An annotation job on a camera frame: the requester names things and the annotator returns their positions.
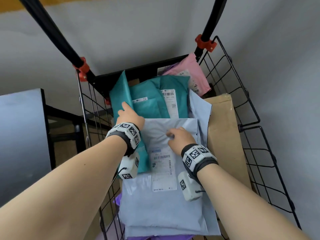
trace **wire basket cart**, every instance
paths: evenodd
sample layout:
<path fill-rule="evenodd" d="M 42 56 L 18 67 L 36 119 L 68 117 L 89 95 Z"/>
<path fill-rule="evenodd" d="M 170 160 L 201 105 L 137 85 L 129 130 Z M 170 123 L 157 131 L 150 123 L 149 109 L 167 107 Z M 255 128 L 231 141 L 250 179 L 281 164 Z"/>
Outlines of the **wire basket cart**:
<path fill-rule="evenodd" d="M 79 98 L 87 134 L 87 146 L 91 147 L 93 138 L 96 142 L 102 141 L 107 134 L 106 128 L 110 129 L 113 125 L 113 111 L 106 103 L 108 103 L 109 91 L 117 82 L 122 71 L 95 76 L 86 64 L 86 60 L 80 58 L 63 37 L 40 1 L 20 1 L 56 47 L 76 68 Z M 227 54 L 219 37 L 215 36 L 213 40 L 210 40 L 226 1 L 215 0 L 206 27 L 202 35 L 196 38 L 197 48 L 194 53 L 211 86 L 211 90 L 204 97 L 217 96 L 223 93 L 231 94 L 252 189 L 301 228 L 294 204 L 289 197 L 277 166 L 276 157 L 271 151 L 263 128 L 259 125 L 261 120 L 250 99 L 249 91 L 242 83 L 231 57 Z M 143 82 L 156 76 L 158 68 L 175 64 L 185 57 L 186 55 L 126 69 L 127 80 L 131 81 L 138 77 L 139 81 Z M 91 120 L 91 123 L 92 120 L 94 121 L 95 129 L 89 127 L 88 120 Z M 260 140 L 257 142 L 251 140 L 251 138 L 260 138 Z M 124 239 L 125 228 L 122 227 L 118 217 L 119 208 L 113 203 L 120 193 L 116 176 L 117 172 L 114 174 L 114 180 L 105 201 L 99 208 L 100 228 L 105 240 L 107 239 L 107 231 L 112 225 L 114 225 L 117 239 Z M 267 184 L 266 182 L 269 180 L 266 179 L 269 177 L 276 179 L 277 183 Z M 113 216 L 112 219 L 109 219 L 110 224 L 106 222 L 104 217 L 104 211 L 108 207 L 111 208 L 110 211 Z"/>

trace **barcode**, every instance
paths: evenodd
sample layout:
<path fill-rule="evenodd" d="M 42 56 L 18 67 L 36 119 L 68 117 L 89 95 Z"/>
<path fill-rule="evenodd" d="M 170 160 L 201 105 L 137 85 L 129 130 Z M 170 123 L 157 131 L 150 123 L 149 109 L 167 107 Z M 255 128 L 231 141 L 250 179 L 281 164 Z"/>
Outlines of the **barcode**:
<path fill-rule="evenodd" d="M 170 175 L 172 175 L 171 160 L 169 160 L 169 171 L 170 171 Z"/>
<path fill-rule="evenodd" d="M 163 92 L 162 95 L 163 96 L 173 96 L 174 93 L 173 92 Z"/>
<path fill-rule="evenodd" d="M 170 157 L 170 155 L 155 156 L 154 160 L 156 160 L 156 159 L 164 159 L 164 158 L 168 158 L 168 157 Z"/>

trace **hand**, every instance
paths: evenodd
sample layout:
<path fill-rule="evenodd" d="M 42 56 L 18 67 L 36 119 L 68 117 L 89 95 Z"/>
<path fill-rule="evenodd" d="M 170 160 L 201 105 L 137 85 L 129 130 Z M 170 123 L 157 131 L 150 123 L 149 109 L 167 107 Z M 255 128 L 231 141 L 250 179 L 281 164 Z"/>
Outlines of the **hand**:
<path fill-rule="evenodd" d="M 174 135 L 174 139 L 168 141 L 168 145 L 174 151 L 175 154 L 181 155 L 182 149 L 189 144 L 196 143 L 193 136 L 186 131 L 185 128 L 179 129 L 172 128 L 166 133 L 167 136 Z"/>
<path fill-rule="evenodd" d="M 138 126 L 139 130 L 142 130 L 145 119 L 137 115 L 137 113 L 134 112 L 134 110 L 126 102 L 122 102 L 122 108 L 124 109 L 124 111 L 118 111 L 119 117 L 116 124 L 130 122 Z"/>

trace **white wall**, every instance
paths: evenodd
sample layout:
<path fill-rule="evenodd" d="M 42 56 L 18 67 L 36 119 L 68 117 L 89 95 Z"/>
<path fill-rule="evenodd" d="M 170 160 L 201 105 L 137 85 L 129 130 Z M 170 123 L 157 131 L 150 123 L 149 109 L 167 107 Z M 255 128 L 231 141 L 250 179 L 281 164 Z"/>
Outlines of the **white wall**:
<path fill-rule="evenodd" d="M 216 28 L 231 54 L 280 0 L 228 0 Z M 96 75 L 194 51 L 214 0 L 92 0 L 46 7 Z M 45 90 L 81 114 L 74 68 L 24 10 L 0 15 L 0 94 Z"/>
<path fill-rule="evenodd" d="M 320 239 L 319 8 L 320 0 L 283 0 L 233 56 L 312 239 Z M 254 134 L 251 139 L 259 140 Z M 264 179 L 280 188 L 276 175 Z M 285 204 L 280 197 L 274 200 Z"/>

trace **yellow ceiling edge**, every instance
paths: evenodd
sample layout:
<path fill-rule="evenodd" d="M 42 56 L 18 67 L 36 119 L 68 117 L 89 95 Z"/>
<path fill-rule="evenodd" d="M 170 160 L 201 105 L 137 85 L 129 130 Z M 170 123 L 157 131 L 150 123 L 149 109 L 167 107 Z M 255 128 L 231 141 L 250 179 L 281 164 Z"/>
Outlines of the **yellow ceiling edge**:
<path fill-rule="evenodd" d="M 40 0 L 42 5 L 50 6 L 60 3 L 73 2 L 73 1 L 87 1 L 87 0 Z M 24 9 L 24 6 L 19 0 L 0 0 L 0 13 L 11 12 Z"/>

